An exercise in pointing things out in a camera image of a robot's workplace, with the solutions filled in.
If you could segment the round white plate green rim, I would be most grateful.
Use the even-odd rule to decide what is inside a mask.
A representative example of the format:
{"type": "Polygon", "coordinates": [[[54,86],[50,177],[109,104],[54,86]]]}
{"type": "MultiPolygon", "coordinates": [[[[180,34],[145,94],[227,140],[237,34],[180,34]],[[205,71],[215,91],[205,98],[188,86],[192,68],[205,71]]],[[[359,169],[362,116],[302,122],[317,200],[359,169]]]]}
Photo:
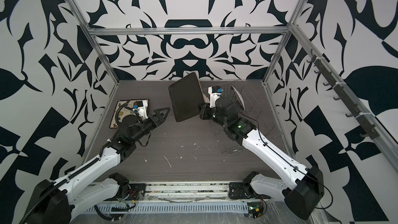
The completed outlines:
{"type": "Polygon", "coordinates": [[[241,96],[240,92],[233,86],[231,86],[232,96],[235,99],[236,105],[242,110],[245,111],[245,103],[244,99],[241,96]]]}

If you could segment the black plate orange rim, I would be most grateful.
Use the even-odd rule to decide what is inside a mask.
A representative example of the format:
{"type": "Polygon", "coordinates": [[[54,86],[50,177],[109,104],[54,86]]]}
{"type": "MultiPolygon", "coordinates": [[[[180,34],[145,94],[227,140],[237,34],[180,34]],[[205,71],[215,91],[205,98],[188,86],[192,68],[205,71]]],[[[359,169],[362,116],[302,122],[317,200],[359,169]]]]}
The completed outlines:
{"type": "Polygon", "coordinates": [[[189,73],[169,87],[176,122],[183,122],[200,114],[199,105],[205,102],[196,73],[189,73]]]}

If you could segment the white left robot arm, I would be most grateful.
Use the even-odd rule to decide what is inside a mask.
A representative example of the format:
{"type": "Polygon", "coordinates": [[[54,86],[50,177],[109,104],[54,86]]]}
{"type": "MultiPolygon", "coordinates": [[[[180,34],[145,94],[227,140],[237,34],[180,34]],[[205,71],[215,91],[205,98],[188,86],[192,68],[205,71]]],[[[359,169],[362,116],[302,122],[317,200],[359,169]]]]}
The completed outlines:
{"type": "Polygon", "coordinates": [[[98,155],[76,170],[52,182],[44,180],[34,189],[22,224],[68,224],[82,212],[114,197],[125,198],[129,180],[114,173],[103,182],[90,184],[108,170],[127,159],[144,136],[164,123],[170,108],[154,110],[142,121],[127,117],[118,124],[113,139],[108,140],[98,155]]]}

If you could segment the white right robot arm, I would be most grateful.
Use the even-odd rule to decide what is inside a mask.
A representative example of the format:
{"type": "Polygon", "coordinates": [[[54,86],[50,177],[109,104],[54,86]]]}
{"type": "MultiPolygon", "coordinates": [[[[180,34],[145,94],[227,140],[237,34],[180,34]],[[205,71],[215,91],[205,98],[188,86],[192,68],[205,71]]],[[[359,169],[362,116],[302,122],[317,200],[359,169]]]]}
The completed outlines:
{"type": "Polygon", "coordinates": [[[257,174],[248,178],[257,195],[282,199],[289,210],[302,220],[308,220],[324,196],[323,173],[317,167],[307,167],[289,157],[261,133],[257,120],[241,113],[227,97],[214,104],[198,105],[200,118],[220,125],[232,141],[236,141],[265,162],[283,181],[268,183],[257,174]]]}

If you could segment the aluminium cage frame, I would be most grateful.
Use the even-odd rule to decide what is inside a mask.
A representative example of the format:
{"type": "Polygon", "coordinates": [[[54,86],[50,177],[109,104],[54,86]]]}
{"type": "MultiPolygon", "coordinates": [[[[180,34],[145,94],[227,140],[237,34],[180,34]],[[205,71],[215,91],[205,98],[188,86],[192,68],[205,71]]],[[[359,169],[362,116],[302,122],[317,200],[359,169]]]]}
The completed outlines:
{"type": "Polygon", "coordinates": [[[309,63],[324,57],[398,135],[398,0],[74,0],[119,79],[262,79],[298,158],[328,179],[398,170],[309,63]]]}

